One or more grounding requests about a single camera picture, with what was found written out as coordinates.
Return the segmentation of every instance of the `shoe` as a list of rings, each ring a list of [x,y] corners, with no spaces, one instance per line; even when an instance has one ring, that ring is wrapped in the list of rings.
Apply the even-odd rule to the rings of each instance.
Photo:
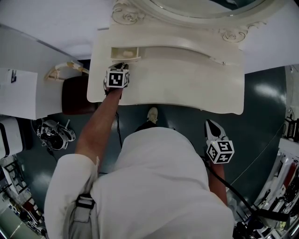
[[[152,107],[148,112],[148,121],[151,121],[155,124],[157,120],[158,120],[158,109],[156,107]]]

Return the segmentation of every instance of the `ornate mirror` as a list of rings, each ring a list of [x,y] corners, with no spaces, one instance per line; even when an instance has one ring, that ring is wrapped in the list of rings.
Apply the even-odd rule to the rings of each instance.
[[[232,27],[263,20],[287,0],[129,0],[170,23],[189,27]]]

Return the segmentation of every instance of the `buckle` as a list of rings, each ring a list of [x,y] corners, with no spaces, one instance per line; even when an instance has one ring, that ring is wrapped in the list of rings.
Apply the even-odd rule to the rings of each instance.
[[[77,207],[92,209],[94,204],[95,204],[95,201],[93,200],[93,198],[90,196],[89,193],[80,194],[76,200]]]

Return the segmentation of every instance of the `white surface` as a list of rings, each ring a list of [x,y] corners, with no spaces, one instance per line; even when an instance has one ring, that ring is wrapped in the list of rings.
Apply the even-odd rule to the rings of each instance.
[[[105,98],[103,79],[107,68],[113,64],[109,59],[111,44],[116,42],[111,41],[113,36],[112,29],[100,31],[94,45],[87,89],[87,99],[91,102],[100,102]],[[118,37],[119,42],[125,45],[130,42],[130,36],[135,37],[127,34],[123,38]],[[198,39],[207,46],[206,55],[170,47],[141,49],[142,59],[129,64],[130,83],[123,91],[120,105],[173,104],[215,113],[241,114],[244,102],[241,53],[236,45],[221,41],[228,48],[235,47],[230,48],[231,51],[235,50],[232,55],[236,56],[235,60],[231,60],[238,60],[240,65],[218,64],[207,56],[210,49],[211,53],[216,52],[212,46],[217,48],[217,45],[211,44],[208,48],[208,37]],[[220,50],[226,52],[227,49],[222,47],[217,48],[218,55],[221,55]]]
[[[285,68],[287,82],[287,110],[292,108],[294,119],[299,118],[299,65]]]
[[[0,23],[79,59],[90,59],[96,30],[110,23],[113,0],[1,0]]]
[[[0,113],[4,115],[28,118],[36,115],[37,73],[17,70],[17,81],[7,80],[0,85]]]
[[[5,128],[6,140],[9,147],[9,155],[15,155],[23,150],[21,133],[18,121],[15,117],[2,119],[0,123]]]
[[[299,157],[299,144],[296,142],[281,138],[278,147],[296,157]]]
[[[0,113],[35,120],[61,112],[63,83],[45,81],[44,75],[55,65],[73,59],[18,32],[0,28],[0,68],[31,72],[0,87]],[[64,78],[78,75],[72,69],[61,72]]]
[[[202,159],[174,130],[131,134],[114,172],[99,179],[85,156],[59,159],[45,201],[50,238],[61,238],[67,206],[90,188],[101,238],[232,238],[232,211],[210,192]]]
[[[258,197],[256,198],[254,204],[257,205],[261,202],[261,200],[263,199],[263,197],[265,196],[265,193],[268,191],[268,189],[271,187],[271,185],[273,184],[274,180],[276,180],[277,177],[274,177],[275,174],[278,175],[278,171],[281,168],[281,164],[282,162],[285,162],[285,154],[283,153],[282,150],[278,151],[277,157],[274,161],[273,167],[271,172],[269,173],[268,179],[266,181],[266,183],[264,184],[260,194],[258,195]]]
[[[240,43],[245,73],[299,63],[299,7],[289,1]]]
[[[112,0],[1,0],[0,23],[80,59],[89,59],[96,29],[107,28]],[[240,49],[245,73],[299,63],[299,9],[291,0],[260,29],[251,28]]]
[[[201,53],[226,65],[242,66],[242,53],[237,45],[223,41],[212,31],[147,22],[146,25],[132,26],[114,24],[106,32],[109,45],[116,48],[175,47]]]

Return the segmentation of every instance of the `wire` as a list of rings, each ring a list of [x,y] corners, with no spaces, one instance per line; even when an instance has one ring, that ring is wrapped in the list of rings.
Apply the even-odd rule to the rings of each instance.
[[[116,112],[116,122],[117,122],[117,133],[120,139],[120,145],[122,148],[122,141],[121,141],[121,131],[120,131],[120,115],[118,114],[118,112]]]
[[[283,131],[282,131],[282,135],[284,135],[285,132],[286,132],[286,123],[284,123],[284,129],[283,129]]]
[[[293,111],[293,109],[290,107],[290,110],[291,110],[291,114],[292,114],[292,117],[291,117],[291,119],[292,120],[294,120],[294,118],[295,118],[295,114],[294,114],[294,111]]]
[[[243,223],[245,223],[245,220],[243,219],[243,217],[240,215],[240,213],[238,213],[238,211],[236,211],[236,213],[238,214],[239,218],[242,220]]]
[[[243,196],[232,186],[230,185],[228,182],[226,182],[223,178],[221,178],[220,176],[218,176],[218,174],[216,174],[216,172],[209,166],[209,164],[204,160],[205,158],[203,156],[200,156],[203,159],[203,162],[205,164],[205,167],[220,181],[222,182],[226,187],[228,187],[233,193],[235,193],[240,200],[244,203],[244,205],[248,208],[248,210],[254,214],[255,211],[251,208],[251,206],[249,205],[249,203],[245,200],[245,198],[243,198]]]
[[[57,158],[54,156],[53,151],[50,148],[47,148],[47,152],[58,162]]]
[[[31,122],[31,127],[32,127],[32,130],[34,131],[34,133],[36,134],[36,130],[34,129],[34,127],[33,127],[33,124],[32,124],[32,122],[33,122],[33,120],[31,120],[30,121]],[[50,144],[48,144],[47,143],[47,140],[48,139],[42,139],[41,137],[38,137],[38,139],[40,140],[40,142],[42,143],[42,146],[43,146],[43,144],[44,144],[44,146],[47,146],[47,149],[49,149],[50,151],[52,151],[53,150],[53,147],[50,145]]]
[[[291,65],[293,68],[295,68],[295,70],[297,71],[297,72],[299,72],[298,70],[297,70],[297,68],[294,66],[294,65]]]
[[[269,141],[269,143],[263,148],[263,150],[259,153],[259,155],[252,161],[252,163],[232,182],[232,184],[237,181],[239,177],[243,175],[243,173],[258,159],[259,156],[266,150],[266,148],[271,144],[272,140],[277,136],[278,132],[280,131],[281,127],[284,126],[284,123],[279,127],[279,129],[276,131],[276,134],[273,136],[273,138]]]

